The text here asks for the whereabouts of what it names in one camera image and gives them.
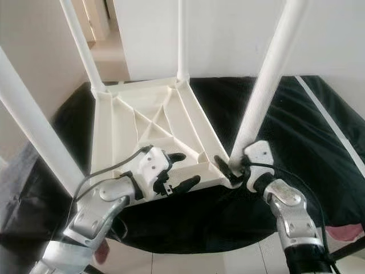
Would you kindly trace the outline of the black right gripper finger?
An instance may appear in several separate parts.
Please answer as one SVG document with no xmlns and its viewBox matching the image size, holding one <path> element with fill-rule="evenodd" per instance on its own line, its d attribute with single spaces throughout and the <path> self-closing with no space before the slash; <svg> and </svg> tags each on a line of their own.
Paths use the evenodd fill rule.
<svg viewBox="0 0 365 274">
<path fill-rule="evenodd" d="M 222 159 L 219 155 L 214 156 L 214 163 L 217 166 L 217 169 L 220 170 L 222 175 L 224 175 L 225 178 L 227 178 L 229 181 L 235 181 L 236 176 L 234 172 L 230 169 L 228 163 Z"/>
</svg>

